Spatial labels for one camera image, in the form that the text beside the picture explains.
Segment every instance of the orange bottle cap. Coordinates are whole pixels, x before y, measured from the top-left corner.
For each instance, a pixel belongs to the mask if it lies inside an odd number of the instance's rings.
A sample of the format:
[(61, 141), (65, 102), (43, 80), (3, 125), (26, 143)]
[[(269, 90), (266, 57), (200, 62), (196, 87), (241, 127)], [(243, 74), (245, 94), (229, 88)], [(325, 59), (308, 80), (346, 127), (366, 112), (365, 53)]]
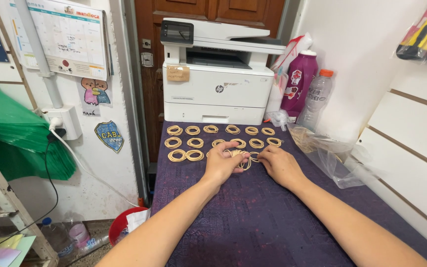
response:
[(334, 72), (332, 70), (328, 70), (328, 69), (322, 69), (319, 72), (319, 75), (321, 76), (325, 76), (325, 77), (332, 77), (332, 75), (334, 75)]

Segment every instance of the white power cable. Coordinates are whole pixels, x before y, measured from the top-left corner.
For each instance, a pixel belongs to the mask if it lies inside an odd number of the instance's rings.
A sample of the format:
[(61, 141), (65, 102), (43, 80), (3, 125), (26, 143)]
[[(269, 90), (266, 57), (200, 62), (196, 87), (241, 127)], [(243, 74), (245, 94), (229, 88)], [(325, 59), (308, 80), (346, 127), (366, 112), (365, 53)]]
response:
[(133, 205), (134, 207), (139, 207), (136, 204), (133, 204), (131, 202), (129, 202), (129, 200), (123, 196), (123, 194), (121, 194), (118, 190), (116, 190), (115, 188), (113, 188), (113, 186), (111, 186), (109, 183), (105, 182), (103, 179), (97, 177), (96, 175), (92, 174), (91, 172), (87, 171), (87, 169), (83, 166), (83, 164), (80, 162), (80, 160), (78, 159), (77, 155), (75, 155), (75, 152), (69, 147), (69, 145), (62, 139), (62, 137), (60, 137), (56, 131), (55, 131), (55, 127), (52, 125), (52, 121), (51, 121), (51, 126), (49, 128), (49, 130), (57, 137), (57, 139), (59, 139), (70, 151), (70, 153), (72, 153), (72, 155), (75, 158), (75, 161), (77, 161), (78, 165), (80, 166), (80, 168), (82, 168), (86, 173), (90, 174), (93, 178), (97, 179), (98, 181), (100, 181), (102, 184), (108, 186), (111, 190), (113, 190), (113, 192), (117, 193), (119, 196), (121, 196), (122, 198), (124, 198), (126, 200), (126, 202), (130, 203), (131, 205)]

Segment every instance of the hp logo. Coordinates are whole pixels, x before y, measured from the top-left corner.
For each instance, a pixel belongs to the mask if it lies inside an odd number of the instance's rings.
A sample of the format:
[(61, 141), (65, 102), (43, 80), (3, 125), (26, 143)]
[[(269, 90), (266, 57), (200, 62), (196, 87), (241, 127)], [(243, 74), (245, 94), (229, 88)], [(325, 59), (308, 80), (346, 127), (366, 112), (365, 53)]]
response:
[(217, 86), (217, 87), (215, 88), (215, 91), (216, 91), (217, 93), (222, 93), (222, 92), (223, 92), (223, 86)]

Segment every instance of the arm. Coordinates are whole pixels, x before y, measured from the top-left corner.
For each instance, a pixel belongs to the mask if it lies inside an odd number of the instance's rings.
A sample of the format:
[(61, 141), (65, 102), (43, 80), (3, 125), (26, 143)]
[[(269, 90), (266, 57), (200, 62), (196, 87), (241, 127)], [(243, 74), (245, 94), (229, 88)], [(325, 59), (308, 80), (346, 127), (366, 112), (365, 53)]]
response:
[(311, 209), (358, 266), (427, 267), (427, 261), (403, 241), (307, 179), (291, 154), (270, 145), (258, 160)]
[(223, 152), (238, 145), (237, 142), (224, 142), (212, 148), (200, 181), (113, 247), (97, 267), (164, 266), (182, 235), (205, 204), (217, 194), (220, 186), (232, 173), (243, 172), (243, 169), (235, 166), (240, 162), (246, 163), (250, 155), (231, 158), (230, 153)]

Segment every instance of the calendar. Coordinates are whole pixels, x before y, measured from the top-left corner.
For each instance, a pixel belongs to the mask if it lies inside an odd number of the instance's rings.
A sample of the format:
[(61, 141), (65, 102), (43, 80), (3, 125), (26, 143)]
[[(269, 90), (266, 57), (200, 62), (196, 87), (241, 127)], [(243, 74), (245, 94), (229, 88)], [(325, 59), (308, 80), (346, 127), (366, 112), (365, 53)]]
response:
[[(21, 62), (38, 68), (17, 8), (10, 0), (12, 24)], [(106, 81), (110, 75), (105, 14), (76, 3), (28, 0), (49, 68), (53, 72)]]

